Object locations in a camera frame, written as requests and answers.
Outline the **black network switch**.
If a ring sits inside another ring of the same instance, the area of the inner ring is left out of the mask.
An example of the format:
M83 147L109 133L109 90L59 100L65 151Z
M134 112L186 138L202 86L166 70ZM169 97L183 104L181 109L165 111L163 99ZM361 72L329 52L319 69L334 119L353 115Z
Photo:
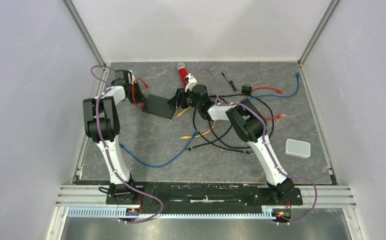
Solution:
M142 112L171 120L175 108L168 103L169 99L150 94L142 108Z

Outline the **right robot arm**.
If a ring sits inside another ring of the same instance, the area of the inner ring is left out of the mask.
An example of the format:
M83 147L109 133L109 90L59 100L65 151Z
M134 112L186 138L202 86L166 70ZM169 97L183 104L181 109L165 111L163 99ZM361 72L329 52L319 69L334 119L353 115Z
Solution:
M205 85L197 84L189 89L177 89L168 104L174 108L195 108L208 121L229 121L237 136L252 148L261 163L270 188L270 199L276 204L289 199L294 183L283 172L270 144L266 120L248 99L219 103L209 96Z

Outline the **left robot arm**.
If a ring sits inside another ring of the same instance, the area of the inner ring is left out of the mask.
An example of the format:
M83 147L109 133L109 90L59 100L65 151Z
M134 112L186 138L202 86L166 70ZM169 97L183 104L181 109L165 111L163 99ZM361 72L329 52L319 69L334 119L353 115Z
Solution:
M120 121L117 104L128 100L142 103L143 93L130 70L116 70L116 79L105 82L104 91L82 102L86 136L98 146L109 171L110 183L120 188L118 197L126 204L136 201L138 192L119 146Z

